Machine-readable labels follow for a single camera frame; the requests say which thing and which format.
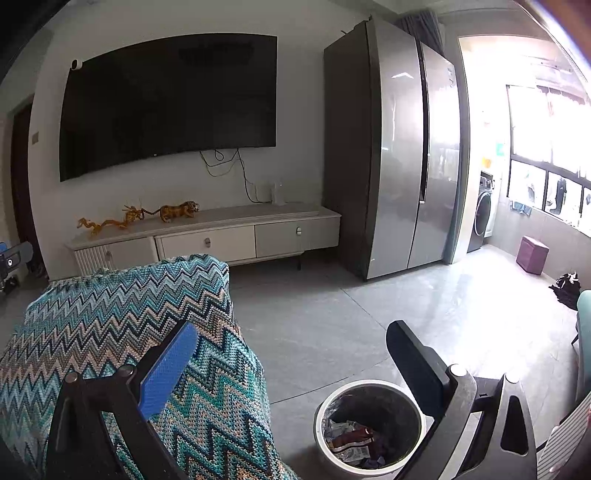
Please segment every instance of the wall-mounted tv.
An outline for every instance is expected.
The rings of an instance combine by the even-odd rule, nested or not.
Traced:
[[[276,92],[268,35],[161,38],[86,60],[64,93],[60,180],[158,155],[274,147]]]

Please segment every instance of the knitted blanket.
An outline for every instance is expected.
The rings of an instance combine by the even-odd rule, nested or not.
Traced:
[[[150,418],[173,458],[190,479],[296,479],[273,445],[263,369],[233,317],[228,266],[208,255],[51,284],[0,358],[4,442],[41,476],[65,375],[136,364],[181,319],[197,327],[197,348]],[[105,423],[128,475],[141,479],[114,416]]]

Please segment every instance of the trash can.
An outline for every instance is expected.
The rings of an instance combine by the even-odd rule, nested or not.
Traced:
[[[331,428],[343,422],[363,425],[379,435],[383,466],[352,466],[330,450],[326,439],[334,433]],[[321,403],[314,416],[314,439],[320,459],[340,477],[377,477],[402,468],[425,433],[425,415],[415,400],[399,386],[382,380],[360,380],[340,387]]]

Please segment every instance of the gray tile floor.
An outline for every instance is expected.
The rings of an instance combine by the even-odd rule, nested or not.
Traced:
[[[556,301],[550,283],[491,246],[455,265],[367,283],[315,256],[304,258],[301,271],[293,259],[232,267],[235,315],[265,368],[281,457],[303,480],[332,478],[316,456],[314,412],[350,381],[377,378],[405,387],[385,346],[385,328],[396,319],[406,320],[446,363],[461,363],[473,375],[518,371],[541,443],[570,410],[577,373],[570,344],[576,314]],[[43,288],[32,281],[0,300],[0,350]],[[476,426],[472,417],[442,479],[459,467]]]

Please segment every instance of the trash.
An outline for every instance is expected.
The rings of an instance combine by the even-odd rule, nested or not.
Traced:
[[[565,273],[550,288],[554,291],[560,303],[565,304],[572,310],[577,310],[577,301],[581,290],[577,272]]]
[[[375,449],[373,448],[374,433],[371,429],[353,421],[335,425],[342,426],[344,430],[354,428],[354,430],[344,432],[334,440],[327,442],[335,457],[354,466],[360,464],[361,460],[372,457],[372,452]]]
[[[386,464],[388,439],[357,421],[329,419],[324,439],[335,457],[348,465],[375,469]]]

